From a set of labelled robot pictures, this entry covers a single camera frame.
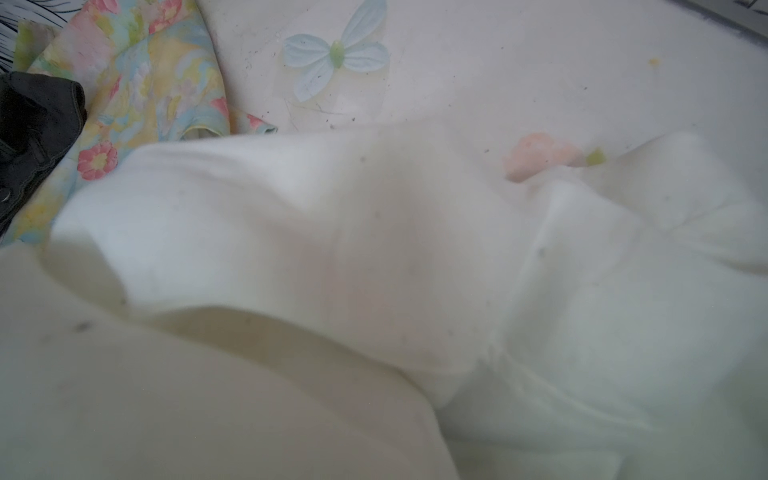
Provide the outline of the white cloth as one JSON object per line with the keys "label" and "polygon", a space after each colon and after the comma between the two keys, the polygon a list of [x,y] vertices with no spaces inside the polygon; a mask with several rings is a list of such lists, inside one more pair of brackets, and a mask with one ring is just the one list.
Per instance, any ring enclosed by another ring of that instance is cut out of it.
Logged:
{"label": "white cloth", "polygon": [[695,135],[143,147],[1,252],[5,479],[763,479],[767,215]]}

